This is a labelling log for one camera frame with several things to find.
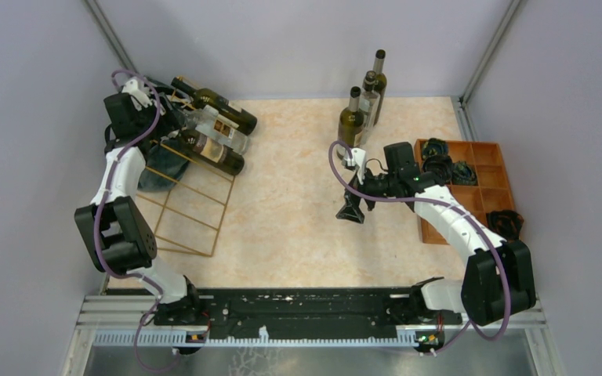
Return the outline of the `clear glass liquor bottle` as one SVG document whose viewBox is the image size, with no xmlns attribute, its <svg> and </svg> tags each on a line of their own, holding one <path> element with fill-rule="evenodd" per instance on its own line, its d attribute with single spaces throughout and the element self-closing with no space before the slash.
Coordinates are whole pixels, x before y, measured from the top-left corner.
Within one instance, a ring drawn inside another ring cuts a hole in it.
<svg viewBox="0 0 602 376">
<path fill-rule="evenodd" d="M 248 150 L 247 135 L 237 130 L 238 125 L 221 115 L 218 110 L 207 106 L 198 110 L 181 110 L 188 128 L 208 136 L 217 143 L 244 155 Z"/>
</svg>

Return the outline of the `dark labelled wine bottle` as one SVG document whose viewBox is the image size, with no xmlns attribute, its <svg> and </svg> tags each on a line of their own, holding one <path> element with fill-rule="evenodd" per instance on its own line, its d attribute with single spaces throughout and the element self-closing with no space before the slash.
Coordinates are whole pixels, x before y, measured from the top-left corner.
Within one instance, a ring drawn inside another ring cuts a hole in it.
<svg viewBox="0 0 602 376">
<path fill-rule="evenodd" d="M 194 129 L 182 129 L 176 138 L 182 154 L 202 160 L 229 175 L 239 175 L 245 166 L 240 154 Z"/>
</svg>

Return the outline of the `olive green wine bottle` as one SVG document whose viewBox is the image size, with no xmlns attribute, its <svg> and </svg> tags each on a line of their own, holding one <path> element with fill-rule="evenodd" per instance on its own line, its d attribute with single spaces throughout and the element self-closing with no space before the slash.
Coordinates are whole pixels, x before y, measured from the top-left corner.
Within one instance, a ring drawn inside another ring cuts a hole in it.
<svg viewBox="0 0 602 376">
<path fill-rule="evenodd" d="M 360 108 L 361 88 L 353 86 L 350 89 L 348 105 L 339 115 L 338 140 L 350 148 L 361 145 L 362 132 L 365 126 L 365 113 Z"/>
</svg>

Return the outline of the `dark green wine bottle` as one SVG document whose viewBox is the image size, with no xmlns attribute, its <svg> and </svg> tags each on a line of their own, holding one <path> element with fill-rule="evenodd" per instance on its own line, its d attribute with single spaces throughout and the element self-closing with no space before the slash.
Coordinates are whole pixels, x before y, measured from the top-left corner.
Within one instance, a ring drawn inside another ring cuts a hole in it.
<svg viewBox="0 0 602 376">
<path fill-rule="evenodd" d="M 253 114 L 215 91 L 207 88 L 196 89 L 180 76 L 173 78 L 171 86 L 187 95 L 194 108 L 210 106 L 216 109 L 219 114 L 233 121 L 239 132 L 249 136 L 256 129 L 258 120 Z"/>
</svg>

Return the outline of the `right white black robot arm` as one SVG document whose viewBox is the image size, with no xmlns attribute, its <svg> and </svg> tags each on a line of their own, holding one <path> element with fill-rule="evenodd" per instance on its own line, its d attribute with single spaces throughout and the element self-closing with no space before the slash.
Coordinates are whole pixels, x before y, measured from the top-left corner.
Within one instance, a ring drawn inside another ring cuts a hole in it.
<svg viewBox="0 0 602 376">
<path fill-rule="evenodd" d="M 521 240 L 508 241 L 481 223 L 453 196 L 434 172 L 423 172 L 410 143 L 385 148 L 386 171 L 373 174 L 365 150 L 342 141 L 329 147 L 329 165 L 345 189 L 339 219 L 362 223 L 360 209 L 378 203 L 402 203 L 428 222 L 458 253 L 464 274 L 460 280 L 433 277 L 413 286 L 410 312 L 420 323 L 440 311 L 463 313 L 483 327 L 504 324 L 537 302 L 531 252 Z"/>
</svg>

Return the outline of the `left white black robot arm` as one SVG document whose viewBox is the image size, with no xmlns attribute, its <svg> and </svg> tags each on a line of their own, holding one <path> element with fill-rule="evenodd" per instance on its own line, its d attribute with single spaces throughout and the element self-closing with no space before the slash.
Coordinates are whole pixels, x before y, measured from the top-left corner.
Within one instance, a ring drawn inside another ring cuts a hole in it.
<svg viewBox="0 0 602 376">
<path fill-rule="evenodd" d="M 204 304 L 196 287 L 158 258 L 154 232 L 136 204 L 140 176 L 155 142 L 177 136 L 182 126 L 165 87 L 128 73 L 103 101 L 106 168 L 100 186 L 74 221 L 93 265 L 112 278 L 136 279 L 157 299 L 158 312 L 172 311 L 185 324 L 198 322 Z"/>
</svg>

